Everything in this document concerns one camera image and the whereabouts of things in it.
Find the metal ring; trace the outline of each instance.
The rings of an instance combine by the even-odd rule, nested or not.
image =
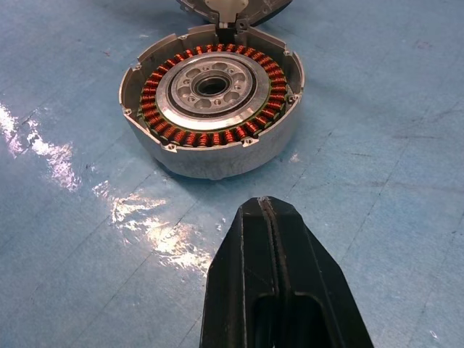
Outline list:
[[[224,81],[202,93],[207,79]],[[232,52],[194,56],[171,68],[159,82],[158,110],[170,122],[195,131],[213,131],[244,122],[268,100],[268,74],[253,59]]]

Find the housing lid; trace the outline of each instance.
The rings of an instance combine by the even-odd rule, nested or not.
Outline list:
[[[236,23],[237,28],[258,25],[278,14],[292,0],[177,0],[181,8],[198,15],[220,28]]]

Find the circular hub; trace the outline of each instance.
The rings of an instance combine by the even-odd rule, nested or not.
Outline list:
[[[171,122],[216,131],[244,122],[269,95],[269,77],[253,59],[210,52],[183,60],[159,82],[156,103]]]

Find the blue floor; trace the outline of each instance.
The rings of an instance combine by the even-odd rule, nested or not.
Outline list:
[[[0,347],[198,347],[210,260],[262,195],[341,265],[376,347],[464,347],[464,2],[294,0],[260,28],[304,62],[299,129],[217,182],[164,171],[117,101],[138,54],[199,18],[0,8]]]

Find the epoxy floor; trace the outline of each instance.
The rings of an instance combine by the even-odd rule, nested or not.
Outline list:
[[[138,54],[199,18],[0,8],[0,347],[198,347],[207,267],[262,195],[339,262],[376,347],[464,347],[464,2],[294,0],[260,28],[306,67],[299,129],[217,182],[164,171],[117,101]]]

